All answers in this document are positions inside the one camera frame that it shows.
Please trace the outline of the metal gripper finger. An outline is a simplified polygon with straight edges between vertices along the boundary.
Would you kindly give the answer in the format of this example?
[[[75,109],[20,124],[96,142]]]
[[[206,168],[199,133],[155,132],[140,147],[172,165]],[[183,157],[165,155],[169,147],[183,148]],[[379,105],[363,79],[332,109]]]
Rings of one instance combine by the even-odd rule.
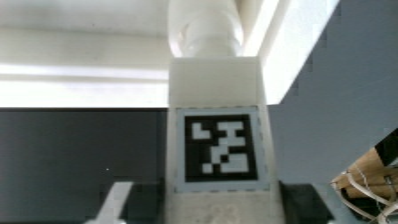
[[[114,183],[96,218],[91,219],[85,224],[126,224],[126,221],[121,219],[121,213],[132,187],[132,182]]]

